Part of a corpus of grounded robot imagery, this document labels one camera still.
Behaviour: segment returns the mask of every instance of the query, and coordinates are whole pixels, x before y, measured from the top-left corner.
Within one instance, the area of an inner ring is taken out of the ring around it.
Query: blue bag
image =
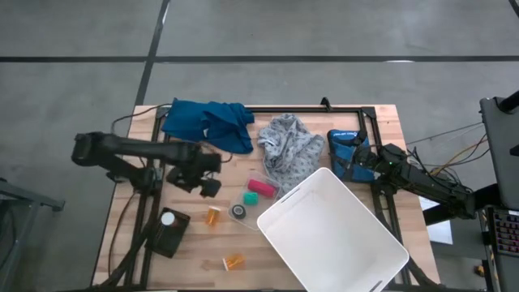
[[[365,169],[360,165],[353,165],[353,169],[346,171],[346,167],[351,162],[357,148],[353,143],[357,135],[358,131],[330,130],[328,132],[332,172],[342,181],[370,183],[375,180],[372,170]],[[361,146],[369,147],[369,145],[369,139],[366,137]]]

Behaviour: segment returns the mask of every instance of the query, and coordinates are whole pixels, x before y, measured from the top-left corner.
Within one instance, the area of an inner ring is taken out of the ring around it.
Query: black cable
[[[142,163],[142,164],[143,164],[143,167],[146,167],[146,164],[144,163],[144,160],[143,160],[143,158],[142,158],[142,157],[139,157],[139,160],[140,160],[140,163]]]
[[[458,182],[458,180],[457,180],[457,178],[454,176],[454,174],[451,174],[451,173],[448,172],[446,169],[442,169],[442,170],[440,171],[440,173],[442,173],[442,172],[445,173],[445,174],[447,174],[447,176],[449,176],[450,178],[452,178],[453,181],[454,181],[456,184],[458,184],[458,185],[460,184],[460,182]]]
[[[427,176],[429,176],[430,179],[432,179],[435,183],[438,183],[439,185],[441,185],[442,187],[445,187],[446,189],[450,190],[450,191],[456,191],[456,192],[459,192],[461,194],[465,194],[465,195],[468,195],[469,192],[468,191],[459,191],[459,190],[454,190],[452,187],[448,187],[448,186],[445,186],[443,183],[441,183],[438,179],[436,179],[434,176],[431,175],[431,173],[429,172],[429,170],[427,170],[427,168],[425,168],[425,166],[423,165],[422,161],[420,160],[420,157],[418,155],[418,152],[416,151],[416,147],[413,149],[413,152],[411,152],[409,149],[407,149],[407,151],[414,157],[416,158],[416,161],[420,164],[420,166],[422,167],[423,171],[426,172]]]
[[[443,169],[443,171],[448,171],[450,174],[454,174],[454,176],[456,177],[456,181],[459,182],[459,183],[461,184],[460,176],[457,175],[457,172],[456,172],[454,169],[452,169],[452,168],[450,168],[450,167],[445,167],[445,168]]]
[[[131,200],[135,197],[135,194],[137,192],[134,191],[133,194],[131,194],[130,199],[128,199],[127,204],[124,205],[124,208],[122,209],[121,216],[119,216],[119,220],[117,221],[117,225],[115,226],[114,236],[112,237],[112,242],[110,243],[110,249],[108,250],[108,277],[110,277],[112,273],[112,253],[114,252],[114,243],[115,239],[117,238],[117,233],[119,231],[119,227],[121,227],[122,219],[124,218],[124,214],[127,212],[128,207],[130,206]]]
[[[2,263],[0,264],[0,271],[3,269],[3,266],[6,265],[7,259],[9,259],[9,256],[11,255],[13,249],[16,245],[16,223],[15,223],[15,214],[13,213],[13,210],[9,208],[8,210],[9,216],[11,217],[11,228],[12,228],[12,237],[13,237],[13,243],[11,244],[11,247],[9,247],[9,251],[7,252],[6,256],[3,258]]]
[[[426,138],[423,138],[423,139],[419,139],[419,140],[415,140],[415,141],[412,141],[412,142],[406,143],[405,145],[411,145],[411,144],[415,144],[415,143],[422,142],[422,141],[425,141],[425,140],[430,140],[430,139],[432,139],[432,138],[435,138],[435,137],[438,137],[438,136],[441,136],[441,135],[445,135],[445,134],[448,134],[448,133],[453,133],[453,132],[455,132],[455,131],[459,131],[459,130],[466,129],[466,128],[468,128],[468,127],[472,127],[472,126],[479,125],[480,123],[483,123],[483,122],[476,122],[476,123],[473,123],[473,124],[470,124],[470,125],[467,125],[467,126],[464,126],[464,127],[459,127],[459,128],[457,128],[457,129],[454,129],[454,130],[445,131],[445,132],[443,132],[443,133],[439,133],[439,134],[432,135],[432,136],[429,136],[429,137],[426,137]]]
[[[479,142],[476,144],[476,147],[474,147],[474,150],[472,150],[472,152],[465,158],[459,160],[459,161],[456,161],[456,162],[453,162],[453,163],[459,163],[459,162],[463,162],[463,161],[466,161],[467,159],[469,159],[471,156],[474,155],[474,153],[476,152],[476,150],[478,150],[478,147],[479,145],[481,145],[481,143],[483,143],[483,139],[485,139],[485,137],[487,137],[487,133],[485,133],[485,135],[483,135],[483,137],[481,137],[481,139],[479,140]]]
[[[485,135],[483,135],[483,137],[481,137],[481,139],[479,140],[479,142],[476,144],[476,147],[474,148],[474,150],[472,150],[472,152],[465,158],[459,160],[459,161],[456,161],[456,162],[453,162],[453,163],[450,163],[450,164],[447,164],[447,165],[432,165],[432,164],[424,164],[426,166],[444,166],[444,167],[449,167],[449,166],[454,166],[454,165],[457,165],[459,162],[464,162],[466,161],[467,159],[469,159],[471,156],[474,155],[474,153],[476,152],[476,150],[478,149],[479,145],[481,145],[483,143],[483,140],[485,139],[485,137],[487,136],[487,133],[485,133]]]
[[[227,162],[231,161],[232,159],[233,159],[233,153],[230,154],[229,159],[227,159],[226,161],[221,161],[221,163],[227,163]]]
[[[115,134],[115,124],[117,122],[122,121],[123,119],[137,117],[137,116],[140,116],[141,114],[146,114],[150,110],[158,109],[158,108],[161,108],[162,106],[167,106],[167,105],[172,105],[172,103],[167,103],[167,104],[162,104],[162,105],[155,105],[155,106],[152,106],[149,109],[146,109],[144,112],[140,112],[140,113],[137,113],[137,114],[128,114],[128,115],[125,115],[125,116],[123,116],[121,118],[117,118],[116,120],[114,120],[112,122],[112,126],[110,127],[110,133]]]
[[[478,160],[479,158],[484,157],[485,154],[487,154],[489,151],[490,151],[490,149],[487,149],[485,152],[483,152],[480,156],[478,156],[478,157],[476,157],[476,158],[472,158],[472,159],[470,159],[470,160],[468,160],[468,161],[452,163],[452,164],[450,164],[449,166],[457,166],[457,165],[462,165],[462,164],[469,163],[469,162],[472,162],[472,161],[476,161],[476,160]]]

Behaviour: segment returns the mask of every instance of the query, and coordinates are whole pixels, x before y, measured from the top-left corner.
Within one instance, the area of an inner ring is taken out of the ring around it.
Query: white plastic bin
[[[326,168],[259,216],[258,227],[309,292],[381,291],[409,259]]]

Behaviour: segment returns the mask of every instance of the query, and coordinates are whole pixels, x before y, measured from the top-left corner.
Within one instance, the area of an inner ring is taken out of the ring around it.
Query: black stand
[[[46,195],[40,195],[32,191],[24,190],[23,188],[11,185],[5,180],[0,180],[0,194],[3,195],[1,200],[1,205],[3,205],[2,209],[4,211],[2,212],[2,218],[5,217],[5,213],[9,208],[12,208],[13,205],[29,207],[28,214],[22,224],[20,232],[18,234],[13,234],[13,236],[15,236],[15,241],[7,255],[6,263],[2,270],[3,273],[2,278],[0,279],[0,291],[9,291],[11,290],[16,268],[18,267],[21,251],[27,242],[29,232],[34,224],[40,206],[49,206],[54,212],[59,212],[63,210],[65,201],[54,200]]]

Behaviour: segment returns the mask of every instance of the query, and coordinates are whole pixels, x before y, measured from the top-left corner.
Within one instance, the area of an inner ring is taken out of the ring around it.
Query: wooden tabletop
[[[382,143],[393,143],[405,149],[404,136],[396,106],[370,106],[376,108]],[[140,113],[149,107],[137,106],[135,107],[135,113]],[[198,195],[199,189],[194,189],[190,194],[165,183],[161,197],[161,208],[169,207],[186,213],[191,216],[191,223],[173,259],[157,254],[152,256],[148,281],[149,289],[302,289],[297,278],[259,231],[251,230],[232,221],[227,216],[227,208],[233,199],[239,195],[249,172],[255,170],[264,174],[263,149],[256,146],[256,140],[258,131],[266,127],[274,116],[276,114],[255,114],[255,123],[247,127],[255,149],[248,155],[235,154],[229,163],[222,165],[221,173],[215,177],[221,181],[222,188],[214,199],[203,199]],[[128,137],[150,140],[154,117],[155,110],[134,117]],[[330,129],[359,130],[356,114],[298,114],[298,117],[301,118],[311,133],[324,137]],[[371,124],[368,121],[367,128],[369,139],[373,141]],[[228,157],[228,153],[222,153],[223,160]],[[135,165],[141,165],[135,157],[125,157],[125,159]],[[320,164],[321,166],[330,166],[328,145],[325,145],[321,153]],[[367,184],[347,183],[346,185],[369,209],[373,209],[370,188]],[[131,195],[132,188],[129,183],[120,183],[116,186],[93,278],[94,284],[101,283],[108,277],[109,245],[114,236],[115,226],[121,211]],[[440,282],[418,197],[406,191],[399,191],[394,198],[404,246],[429,278]],[[118,231],[114,244],[112,270],[130,247],[137,205],[138,195],[134,196]],[[204,224],[209,205],[222,208],[220,220],[213,227]],[[135,281],[139,280],[139,260],[142,259],[142,250],[138,256],[138,264],[135,269]],[[221,259],[234,253],[243,253],[247,258],[245,268],[226,272]]]

